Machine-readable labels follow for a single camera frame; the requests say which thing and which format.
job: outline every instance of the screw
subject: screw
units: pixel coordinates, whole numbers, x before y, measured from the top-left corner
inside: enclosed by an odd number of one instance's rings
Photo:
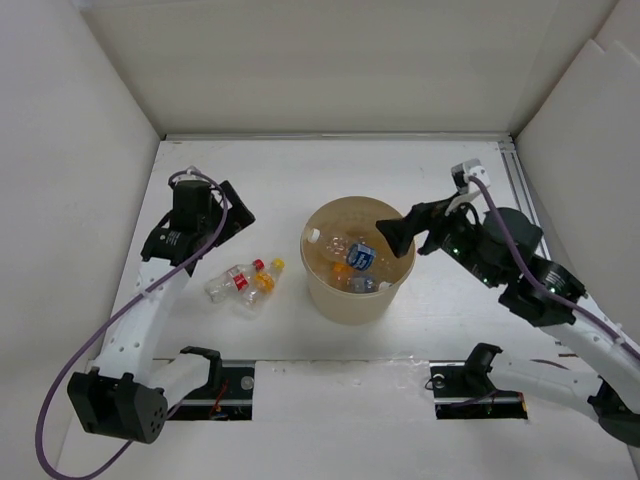
[[[438,390],[444,388],[444,375],[441,373],[436,373],[433,377],[431,377],[431,383],[433,384],[433,388],[437,388]]]
[[[251,390],[253,388],[253,384],[253,377],[246,376],[242,377],[242,380],[240,380],[240,388],[243,390]]]

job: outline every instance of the blue bottle label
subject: blue bottle label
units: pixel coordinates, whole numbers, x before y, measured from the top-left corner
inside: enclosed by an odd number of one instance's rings
[[[354,243],[347,253],[347,264],[356,270],[364,271],[371,266],[375,258],[376,251],[373,248]]]

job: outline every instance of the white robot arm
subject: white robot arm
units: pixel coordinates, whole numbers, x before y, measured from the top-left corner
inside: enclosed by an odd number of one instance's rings
[[[220,386],[222,365],[214,350],[186,347],[152,371],[160,333],[197,261],[255,220],[228,182],[218,186],[195,169],[186,172],[169,180],[173,209],[145,242],[133,306],[105,339],[92,370],[74,373],[67,386],[87,432],[152,443],[171,407],[199,387]]]
[[[442,249],[487,287],[506,284],[501,304],[594,369],[571,372],[479,344],[462,367],[462,378],[484,394],[514,390],[572,408],[615,438],[640,447],[640,346],[618,325],[577,304],[586,294],[584,285],[561,265],[535,254],[542,230],[519,211],[495,206],[478,160],[454,167],[452,176],[458,192],[451,198],[414,205],[400,220],[377,222],[394,254],[405,255],[413,236],[428,230],[419,254]],[[480,194],[491,211],[482,225],[470,203]]]

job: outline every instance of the clear plastic bottle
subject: clear plastic bottle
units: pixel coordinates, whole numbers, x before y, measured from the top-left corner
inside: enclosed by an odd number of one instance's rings
[[[249,288],[242,294],[242,303],[250,309],[255,309],[273,291],[282,270],[284,270],[284,261],[276,258],[269,267],[258,272]]]
[[[306,232],[309,243],[318,246],[320,254],[330,262],[342,263],[365,271],[369,269],[376,258],[376,251],[355,238],[340,231],[320,231],[310,228]]]
[[[378,282],[373,275],[362,272],[352,275],[347,281],[347,287],[350,293],[375,293],[386,290],[390,286],[391,283]]]
[[[204,291],[213,303],[221,303],[232,293],[242,293],[254,275],[263,269],[264,263],[260,259],[249,265],[235,265],[222,275],[209,280],[204,285]]]

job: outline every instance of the red wire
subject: red wire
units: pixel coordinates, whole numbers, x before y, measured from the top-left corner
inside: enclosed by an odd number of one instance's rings
[[[497,392],[491,395],[491,405],[489,406],[489,413],[493,412],[493,405],[496,403],[496,395],[498,395]]]
[[[558,367],[558,368],[561,368],[563,370],[569,370],[564,365],[562,365],[560,363],[552,362],[551,360],[543,360],[541,358],[532,358],[531,361],[535,362],[535,363],[544,363],[545,365],[551,365],[553,367]]]
[[[220,399],[222,398],[222,395],[224,395],[224,393],[227,391],[228,387],[229,387],[229,380],[227,379],[227,381],[225,381],[224,384],[222,385],[222,388],[220,389],[220,393],[218,393],[218,396],[216,397],[216,403],[214,403],[213,407],[211,407],[211,411],[209,412],[209,417],[213,417],[213,414],[218,411],[218,404],[220,403]]]

